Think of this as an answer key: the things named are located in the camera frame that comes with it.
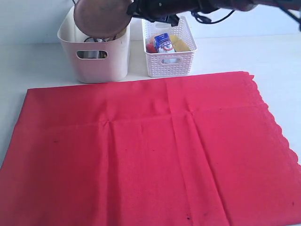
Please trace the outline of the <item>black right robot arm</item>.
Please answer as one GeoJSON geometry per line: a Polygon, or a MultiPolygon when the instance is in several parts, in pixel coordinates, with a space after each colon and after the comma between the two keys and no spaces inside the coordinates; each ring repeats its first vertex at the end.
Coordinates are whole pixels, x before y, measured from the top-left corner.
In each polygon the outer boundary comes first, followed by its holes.
{"type": "Polygon", "coordinates": [[[277,7],[298,24],[301,18],[291,13],[300,11],[299,0],[135,0],[127,8],[127,14],[145,19],[149,22],[162,22],[177,26],[178,13],[190,12],[201,24],[216,24],[231,16],[235,11],[247,12],[258,5],[277,7]],[[210,14],[219,9],[229,9],[231,12],[215,22],[202,14],[210,14]]]}

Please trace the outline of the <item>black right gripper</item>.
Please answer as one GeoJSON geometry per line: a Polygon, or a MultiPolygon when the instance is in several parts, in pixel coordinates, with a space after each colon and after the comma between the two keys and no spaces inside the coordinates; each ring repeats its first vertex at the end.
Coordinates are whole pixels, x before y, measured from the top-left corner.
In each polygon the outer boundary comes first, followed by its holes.
{"type": "Polygon", "coordinates": [[[136,0],[128,6],[127,14],[151,23],[178,26],[180,18],[176,14],[199,8],[198,0],[136,0]]]}

